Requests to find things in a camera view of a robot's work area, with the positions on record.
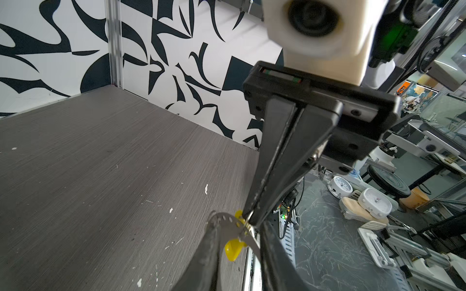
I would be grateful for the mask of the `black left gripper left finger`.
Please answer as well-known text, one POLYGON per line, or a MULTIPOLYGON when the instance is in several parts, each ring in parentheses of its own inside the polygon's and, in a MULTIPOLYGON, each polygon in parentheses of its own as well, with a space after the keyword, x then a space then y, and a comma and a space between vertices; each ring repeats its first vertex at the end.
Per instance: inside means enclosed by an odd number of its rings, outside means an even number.
POLYGON ((220 243, 218 223, 209 223, 194 256, 172 291, 220 291, 220 243))

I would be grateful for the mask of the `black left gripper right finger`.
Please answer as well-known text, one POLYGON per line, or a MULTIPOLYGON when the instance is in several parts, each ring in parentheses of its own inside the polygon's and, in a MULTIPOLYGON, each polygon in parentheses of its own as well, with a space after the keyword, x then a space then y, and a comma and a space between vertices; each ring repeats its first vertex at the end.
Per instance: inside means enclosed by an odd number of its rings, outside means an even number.
POLYGON ((308 290, 268 221, 260 227, 260 255, 263 291, 308 290))

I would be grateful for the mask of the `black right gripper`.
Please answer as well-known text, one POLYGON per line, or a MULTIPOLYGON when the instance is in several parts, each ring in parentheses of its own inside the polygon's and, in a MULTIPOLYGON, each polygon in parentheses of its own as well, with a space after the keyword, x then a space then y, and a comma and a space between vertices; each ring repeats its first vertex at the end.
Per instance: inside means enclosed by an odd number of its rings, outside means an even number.
POLYGON ((395 124, 400 98, 258 62, 243 83, 250 112, 264 121, 243 217, 259 227, 305 164, 349 173, 395 124))

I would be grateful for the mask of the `large metal keyring red handle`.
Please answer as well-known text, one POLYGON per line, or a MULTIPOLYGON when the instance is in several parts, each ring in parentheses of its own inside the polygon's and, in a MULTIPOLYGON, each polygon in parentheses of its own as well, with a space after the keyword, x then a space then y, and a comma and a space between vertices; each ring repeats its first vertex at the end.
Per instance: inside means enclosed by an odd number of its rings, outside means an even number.
POLYGON ((254 232, 251 230, 252 227, 247 222, 242 224, 235 215, 225 212, 213 212, 208 222, 216 223, 220 226, 221 249, 225 250, 225 245, 228 241, 238 238, 247 244, 247 247, 252 250, 258 259, 261 259, 259 243, 254 236, 254 232))

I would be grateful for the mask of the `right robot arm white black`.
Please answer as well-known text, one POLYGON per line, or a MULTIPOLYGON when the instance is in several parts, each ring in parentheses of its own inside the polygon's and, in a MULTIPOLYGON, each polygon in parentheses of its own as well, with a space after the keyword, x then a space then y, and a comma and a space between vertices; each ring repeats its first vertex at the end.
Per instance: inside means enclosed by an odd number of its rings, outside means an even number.
POLYGON ((243 208, 258 227, 315 165, 349 173, 399 117, 399 97, 362 86, 368 68, 406 53, 455 1, 264 1, 268 38, 283 64, 259 61, 243 83, 263 120, 259 160, 243 208))

